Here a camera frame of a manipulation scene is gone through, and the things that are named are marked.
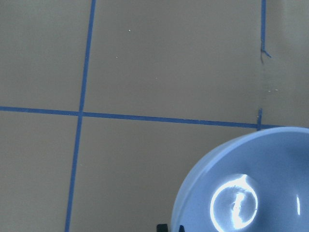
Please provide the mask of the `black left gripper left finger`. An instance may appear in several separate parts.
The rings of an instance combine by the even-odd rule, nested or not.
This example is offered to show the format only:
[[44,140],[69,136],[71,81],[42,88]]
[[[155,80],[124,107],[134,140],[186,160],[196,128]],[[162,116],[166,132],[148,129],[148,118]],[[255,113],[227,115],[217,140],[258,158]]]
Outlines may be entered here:
[[156,232],[168,232],[168,224],[157,224]]

